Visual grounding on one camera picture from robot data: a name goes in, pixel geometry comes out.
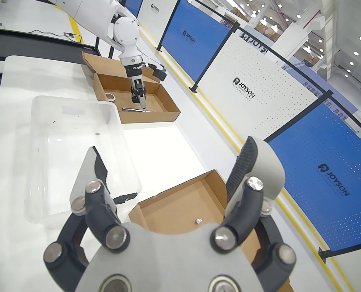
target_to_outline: yellow floor line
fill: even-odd
[[[145,36],[145,40],[151,45],[152,48],[156,49],[156,47],[151,43],[151,41],[147,38],[147,36],[145,35],[145,32],[141,31],[141,33]],[[175,66],[185,75],[185,77],[190,81],[190,83],[194,83],[189,76],[187,75],[187,73],[183,70],[183,68],[181,68],[179,66],[179,64],[176,63],[176,61],[171,57],[171,55],[163,48],[164,52],[167,54],[167,56],[173,60]],[[191,90],[189,89],[189,87],[186,85],[186,83],[183,81],[183,79],[175,72],[174,68],[172,67],[171,64],[169,64],[165,58],[161,55],[160,51],[156,50],[156,53],[162,58],[162,60],[167,64],[167,66],[169,68],[171,68],[172,72],[177,76],[177,78],[179,79],[179,81],[183,84],[183,86],[186,88],[186,90],[188,90],[191,95],[194,97],[194,99],[197,101],[197,103],[199,103],[199,105],[204,109],[204,111],[209,115],[209,117],[212,119],[212,121],[214,121],[214,123],[217,125],[217,127],[221,130],[221,132],[225,135],[225,137],[229,140],[229,142],[232,144],[232,146],[237,150],[238,153],[240,153],[240,148],[235,144],[235,142],[233,141],[233,139],[228,135],[227,132],[225,132],[225,130],[222,128],[222,126],[218,123],[218,121],[212,116],[212,114],[209,112],[209,110],[207,110],[207,108],[204,106],[203,103],[201,103],[201,101],[197,98],[197,96],[191,92]],[[220,118],[225,122],[225,124],[231,129],[231,131],[234,133],[234,135],[237,136],[237,138],[239,138],[239,140],[244,143],[244,141],[233,131],[233,129],[231,128],[231,126],[228,125],[228,123],[222,118],[221,114],[218,113],[218,111],[211,105],[211,103],[207,100],[207,98],[202,95],[203,98],[209,103],[209,105],[214,109],[214,111],[216,111],[216,113],[220,116]],[[295,205],[295,203],[292,201],[292,199],[284,192],[282,191],[283,195],[285,196],[285,198],[288,200],[289,204],[293,207],[293,209],[297,212],[297,214],[302,218],[302,220],[304,221],[304,223],[308,226],[308,228],[310,229],[310,231],[312,232],[312,234],[316,237],[316,239],[318,240],[318,242],[321,244],[321,247],[323,247],[323,249],[327,249],[326,245],[324,244],[324,242],[322,242],[322,240],[319,238],[318,234],[315,232],[314,228],[311,226],[311,224],[308,222],[308,220],[306,220],[306,218],[303,217],[302,212],[299,210],[299,208]],[[324,271],[326,272],[326,274],[328,275],[328,277],[330,278],[330,280],[332,281],[332,283],[334,284],[335,288],[337,289],[337,291],[342,291],[342,288],[340,287],[340,285],[338,284],[338,282],[336,281],[335,277],[333,276],[333,274],[331,273],[331,271],[329,270],[329,268],[326,266],[326,264],[323,262],[323,260],[320,258],[320,256],[318,255],[318,251],[316,251],[316,249],[314,248],[313,244],[310,242],[310,240],[308,239],[308,237],[306,236],[306,234],[303,232],[303,230],[300,228],[300,226],[297,224],[297,222],[294,220],[294,218],[292,217],[292,215],[290,214],[290,212],[286,209],[286,207],[282,204],[282,202],[279,200],[279,198],[276,199],[278,205],[281,207],[281,209],[284,211],[284,213],[286,214],[286,216],[289,218],[289,220],[292,222],[292,224],[294,225],[294,227],[297,229],[297,231],[299,232],[299,234],[301,235],[301,237],[303,238],[303,240],[305,241],[305,243],[309,246],[309,248],[311,249],[311,251],[313,252],[314,256],[316,257],[316,259],[319,261],[319,263],[321,264],[322,268],[324,269]],[[338,266],[338,264],[336,263],[336,261],[331,258],[331,261],[333,262],[333,264],[335,265],[335,267],[337,268],[337,270],[339,271],[340,275],[342,276],[343,280],[345,281],[345,283],[347,284],[347,286],[350,288],[350,290],[352,292],[354,292],[354,289],[352,287],[352,285],[350,284],[350,282],[348,281],[348,279],[346,278],[346,276],[344,275],[343,271],[340,269],[340,267]]]
[[[54,7],[64,12],[64,10],[62,8],[60,8],[60,7],[56,6],[56,5],[54,5]],[[68,19],[69,19],[69,23],[71,24],[72,32],[75,35],[76,41],[79,42],[79,43],[84,43],[83,37],[82,37],[82,34],[80,33],[78,24],[70,16],[68,16]]]

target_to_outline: black cable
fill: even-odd
[[[53,32],[42,32],[42,31],[40,31],[40,30],[33,30],[33,31],[30,31],[30,32],[27,32],[27,33],[33,33],[33,32],[35,32],[35,31],[38,31],[38,32],[40,32],[40,33],[43,33],[43,34],[53,34],[54,36],[56,36],[56,37],[67,37],[69,40],[71,40],[70,39],[70,36],[68,36],[68,35],[58,35],[58,34],[55,34],[55,33],[53,33]],[[82,36],[80,35],[80,34],[75,34],[75,33],[68,33],[68,34],[72,34],[72,35],[76,35],[76,36],[78,36],[78,37],[80,37],[80,41],[78,42],[78,43],[82,43]]]

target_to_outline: metal ring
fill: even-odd
[[[107,95],[112,96],[112,98],[107,97],[107,99],[108,99],[110,102],[115,101],[115,96],[114,96],[112,93],[110,93],[110,92],[105,92],[105,95],[106,95],[106,97],[107,97]]]

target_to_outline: storage box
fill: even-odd
[[[140,202],[129,213],[129,218],[151,232],[179,235],[207,223],[221,224],[226,205],[225,182],[216,170],[212,170]],[[195,222],[198,218],[202,220],[199,225]],[[241,245],[250,263],[261,248],[266,247],[260,246],[255,230]],[[293,291],[289,280],[279,291]]]
[[[24,205],[27,220],[48,228],[63,225],[71,214],[69,196],[76,176],[91,146],[108,170],[112,197],[141,191],[114,104],[52,96],[33,99]],[[128,205],[119,208],[122,213]]]
[[[155,123],[175,121],[180,110],[171,99],[165,88],[154,77],[153,70],[143,68],[143,81],[147,91],[147,111],[125,112],[123,107],[141,109],[139,103],[133,103],[131,98],[130,80],[126,76],[121,62],[114,59],[82,53],[85,63],[95,72],[94,92],[98,100],[108,101],[106,92],[112,93],[119,111],[122,123]]]

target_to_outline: white pegboard panel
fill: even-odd
[[[199,88],[243,139],[249,135],[266,138],[317,99],[234,34],[203,76]]]

